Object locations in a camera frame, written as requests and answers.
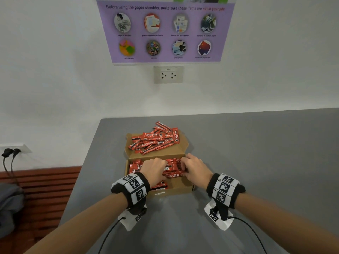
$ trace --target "open cardboard box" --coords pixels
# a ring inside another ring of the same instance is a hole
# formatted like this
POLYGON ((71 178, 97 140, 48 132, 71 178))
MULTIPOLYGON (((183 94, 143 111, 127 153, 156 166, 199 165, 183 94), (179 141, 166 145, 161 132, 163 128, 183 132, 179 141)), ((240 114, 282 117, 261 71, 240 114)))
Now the open cardboard box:
MULTIPOLYGON (((141 155, 140 153, 135 153, 133 150, 130 150, 128 148, 128 146, 130 146, 133 143, 132 136, 141 135, 141 134, 127 134, 125 152, 128 156, 128 160, 126 161, 125 175, 127 175, 129 172, 129 164, 132 163, 136 159, 141 159, 142 161, 146 161, 148 159, 153 159, 153 158, 170 159, 170 158, 184 157, 185 151, 189 143, 185 135, 180 130, 178 130, 178 132, 179 132, 180 144, 175 144, 165 149, 161 149, 159 151, 151 151, 145 155, 141 155)), ((158 191, 156 190, 149 191, 147 196, 153 197, 153 196, 177 195, 177 194, 192 192, 194 189, 194 185, 190 181, 188 181, 188 179, 184 176, 166 179, 166 182, 168 184, 168 189, 158 190, 158 191)))

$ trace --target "wristband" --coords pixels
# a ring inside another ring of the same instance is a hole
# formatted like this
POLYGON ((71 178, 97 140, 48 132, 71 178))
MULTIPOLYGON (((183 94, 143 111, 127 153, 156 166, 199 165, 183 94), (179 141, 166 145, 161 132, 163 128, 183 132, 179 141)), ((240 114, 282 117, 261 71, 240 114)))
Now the wristband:
POLYGON ((140 172, 124 176, 112 184, 111 192, 122 192, 128 202, 129 212, 139 214, 146 203, 146 195, 150 191, 150 184, 140 172))
POLYGON ((217 206, 221 202, 224 206, 234 209, 235 201, 239 193, 245 192, 246 189, 240 182, 226 174, 215 173, 206 189, 208 196, 212 197, 217 206))

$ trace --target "gray fabric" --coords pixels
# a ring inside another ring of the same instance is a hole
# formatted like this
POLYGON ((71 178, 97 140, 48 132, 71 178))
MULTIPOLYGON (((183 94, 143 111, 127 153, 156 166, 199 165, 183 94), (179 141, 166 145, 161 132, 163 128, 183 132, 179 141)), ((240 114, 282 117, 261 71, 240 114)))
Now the gray fabric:
POLYGON ((23 190, 9 183, 0 183, 0 238, 10 234, 14 228, 13 214, 24 205, 23 190))

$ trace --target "right hand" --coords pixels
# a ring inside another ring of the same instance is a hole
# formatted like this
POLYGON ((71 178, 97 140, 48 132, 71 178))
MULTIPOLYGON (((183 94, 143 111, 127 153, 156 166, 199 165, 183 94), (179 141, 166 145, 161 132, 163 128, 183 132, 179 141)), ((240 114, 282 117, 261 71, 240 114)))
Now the right hand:
POLYGON ((181 169, 186 171, 183 176, 186 176, 193 184, 205 190, 213 176, 212 171, 204 162, 190 153, 181 158, 181 169))

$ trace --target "gray countertop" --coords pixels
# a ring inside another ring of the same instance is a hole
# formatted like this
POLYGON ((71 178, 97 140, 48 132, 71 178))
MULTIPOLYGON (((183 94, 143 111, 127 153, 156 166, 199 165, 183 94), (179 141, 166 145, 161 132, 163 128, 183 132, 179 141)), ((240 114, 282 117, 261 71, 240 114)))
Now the gray countertop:
MULTIPOLYGON (((102 119, 60 224, 110 194, 124 174, 126 134, 149 132, 158 120, 183 131, 187 153, 212 171, 339 235, 339 109, 102 119)), ((263 253, 240 221, 217 229, 203 211, 208 201, 201 189, 149 199, 137 226, 118 225, 101 253, 263 253)), ((285 253, 254 228, 269 253, 285 253)), ((88 253, 98 252, 107 231, 88 253)))

